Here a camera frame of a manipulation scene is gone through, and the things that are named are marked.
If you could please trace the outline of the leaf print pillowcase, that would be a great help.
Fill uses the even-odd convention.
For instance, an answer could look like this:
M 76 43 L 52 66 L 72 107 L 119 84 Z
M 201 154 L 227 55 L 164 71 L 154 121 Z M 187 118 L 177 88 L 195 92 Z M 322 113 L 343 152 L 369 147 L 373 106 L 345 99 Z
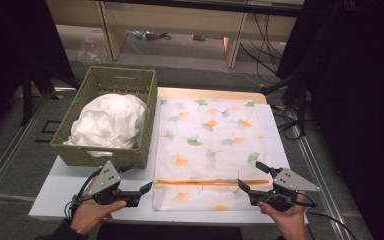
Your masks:
M 243 181 L 267 190 L 271 177 L 264 132 L 251 100 L 163 98 L 154 182 L 159 211 L 247 211 Z

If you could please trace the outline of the white cloth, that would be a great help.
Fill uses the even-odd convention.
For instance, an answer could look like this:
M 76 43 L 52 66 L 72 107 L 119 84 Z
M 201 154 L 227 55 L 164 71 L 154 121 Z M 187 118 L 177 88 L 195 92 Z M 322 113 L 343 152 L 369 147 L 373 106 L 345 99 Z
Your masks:
M 140 141 L 146 104 L 127 94 L 105 94 L 86 104 L 64 145 L 133 149 Z

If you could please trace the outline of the green woven basket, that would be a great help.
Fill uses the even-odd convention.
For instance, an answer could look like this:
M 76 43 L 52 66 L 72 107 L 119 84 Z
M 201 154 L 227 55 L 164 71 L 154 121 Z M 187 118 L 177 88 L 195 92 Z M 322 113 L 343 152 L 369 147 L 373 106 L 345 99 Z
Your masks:
M 116 167 L 134 163 L 136 168 L 145 169 L 152 139 L 157 87 L 154 70 L 90 67 L 50 145 L 68 166 L 98 167 L 111 161 Z M 71 127 L 79 119 L 83 107 L 105 94 L 132 94 L 145 103 L 138 145 L 130 149 L 66 145 Z

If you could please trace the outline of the aluminium floor rail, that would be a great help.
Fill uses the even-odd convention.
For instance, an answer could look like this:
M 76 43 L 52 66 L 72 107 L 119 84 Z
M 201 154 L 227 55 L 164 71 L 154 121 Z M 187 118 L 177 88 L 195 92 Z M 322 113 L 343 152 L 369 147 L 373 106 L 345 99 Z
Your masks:
M 17 119 L 16 113 L 18 111 L 23 112 L 22 105 L 19 105 L 11 108 L 0 122 L 0 181 L 38 121 L 40 113 L 54 96 L 54 92 L 34 94 L 33 113 L 30 117 L 24 120 L 23 115 L 20 115 L 20 119 Z
M 341 215 L 339 208 L 333 199 L 333 195 L 327 186 L 327 182 L 324 179 L 307 138 L 305 136 L 297 138 L 297 142 L 313 182 L 320 187 L 319 195 L 321 204 L 324 208 L 324 212 L 320 213 L 320 216 L 330 221 L 338 240 L 355 240 L 352 231 L 346 225 L 345 219 Z

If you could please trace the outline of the black curtain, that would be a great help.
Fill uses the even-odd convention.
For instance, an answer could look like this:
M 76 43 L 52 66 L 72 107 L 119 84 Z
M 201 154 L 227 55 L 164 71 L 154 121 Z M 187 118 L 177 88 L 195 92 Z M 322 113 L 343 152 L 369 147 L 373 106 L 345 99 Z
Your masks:
M 304 0 L 303 11 L 278 75 L 333 25 L 307 76 L 313 112 L 372 237 L 384 240 L 384 0 Z
M 0 0 L 0 120 L 32 60 L 73 74 L 46 0 Z

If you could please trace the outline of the beige wooden shelf unit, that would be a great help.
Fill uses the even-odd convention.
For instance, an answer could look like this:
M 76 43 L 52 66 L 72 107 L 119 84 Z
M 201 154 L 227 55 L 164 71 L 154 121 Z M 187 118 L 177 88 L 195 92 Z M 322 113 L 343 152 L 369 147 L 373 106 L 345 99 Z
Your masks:
M 235 65 L 239 41 L 256 39 L 264 29 L 274 42 L 286 42 L 296 22 L 294 17 L 274 13 L 201 10 L 137 3 L 95 0 L 46 0 L 57 25 L 100 27 L 107 53 L 118 59 L 129 30 L 221 37 L 227 66 Z

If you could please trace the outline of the person's left hand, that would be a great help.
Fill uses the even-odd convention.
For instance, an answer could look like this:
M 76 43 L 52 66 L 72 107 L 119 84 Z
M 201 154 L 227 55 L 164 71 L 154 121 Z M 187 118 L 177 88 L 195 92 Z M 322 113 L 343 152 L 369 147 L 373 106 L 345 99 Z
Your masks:
M 70 228 L 77 234 L 86 236 L 103 220 L 112 221 L 112 214 L 126 206 L 125 201 L 100 205 L 90 196 L 82 196 L 80 205 L 72 217 Z

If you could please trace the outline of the clear plastic bag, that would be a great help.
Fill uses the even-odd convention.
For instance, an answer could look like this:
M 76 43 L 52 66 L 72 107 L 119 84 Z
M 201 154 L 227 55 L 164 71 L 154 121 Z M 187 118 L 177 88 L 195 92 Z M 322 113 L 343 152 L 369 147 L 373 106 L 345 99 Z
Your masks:
M 110 58 L 104 37 L 101 34 L 84 36 L 78 51 L 78 60 L 85 65 L 108 63 Z

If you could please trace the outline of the person's right hand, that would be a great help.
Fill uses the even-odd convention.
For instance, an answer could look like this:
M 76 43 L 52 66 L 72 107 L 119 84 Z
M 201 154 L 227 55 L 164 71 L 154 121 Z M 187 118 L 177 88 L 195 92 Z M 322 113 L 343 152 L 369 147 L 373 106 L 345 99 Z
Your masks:
M 263 202 L 260 202 L 258 207 L 261 209 L 262 214 L 266 214 L 272 218 L 282 234 L 306 233 L 304 206 L 293 205 L 289 210 L 284 212 L 279 212 L 271 205 Z

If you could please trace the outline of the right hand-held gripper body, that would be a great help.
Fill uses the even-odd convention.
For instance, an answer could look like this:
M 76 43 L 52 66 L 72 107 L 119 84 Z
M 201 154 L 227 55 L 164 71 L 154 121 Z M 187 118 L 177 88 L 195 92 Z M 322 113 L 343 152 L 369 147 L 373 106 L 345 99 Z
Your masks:
M 273 178 L 273 189 L 266 203 L 279 212 L 289 210 L 293 205 L 315 208 L 316 204 L 308 198 L 307 202 L 298 201 L 297 196 L 302 192 L 316 192 L 320 188 L 287 168 L 270 169 Z

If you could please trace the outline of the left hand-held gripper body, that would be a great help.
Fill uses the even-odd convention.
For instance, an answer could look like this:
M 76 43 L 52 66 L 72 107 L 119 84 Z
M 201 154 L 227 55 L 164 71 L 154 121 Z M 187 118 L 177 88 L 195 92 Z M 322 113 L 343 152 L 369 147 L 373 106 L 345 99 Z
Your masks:
M 111 161 L 107 161 L 100 169 L 91 188 L 86 190 L 85 194 L 100 205 L 112 204 L 116 201 L 120 182 L 121 178 L 117 169 Z

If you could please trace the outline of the black metal stand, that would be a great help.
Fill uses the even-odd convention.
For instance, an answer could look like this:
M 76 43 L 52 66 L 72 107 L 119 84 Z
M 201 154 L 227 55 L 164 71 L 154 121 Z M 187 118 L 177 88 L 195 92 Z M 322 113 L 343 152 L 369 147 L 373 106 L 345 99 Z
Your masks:
M 305 132 L 305 107 L 306 107 L 306 83 L 300 73 L 293 73 L 288 77 L 280 80 L 278 83 L 270 87 L 264 87 L 260 89 L 260 93 L 267 96 L 282 87 L 287 87 L 282 101 L 286 105 L 290 105 L 293 102 L 298 102 L 297 118 L 288 123 L 287 126 L 297 126 L 299 130 L 298 138 L 306 135 Z
M 73 74 L 63 72 L 40 61 L 32 60 L 25 64 L 23 69 L 22 92 L 23 92 L 23 120 L 24 126 L 33 116 L 33 93 L 32 86 L 35 86 L 41 95 L 52 94 L 55 92 L 50 79 L 57 78 L 78 90 L 80 84 L 75 80 Z

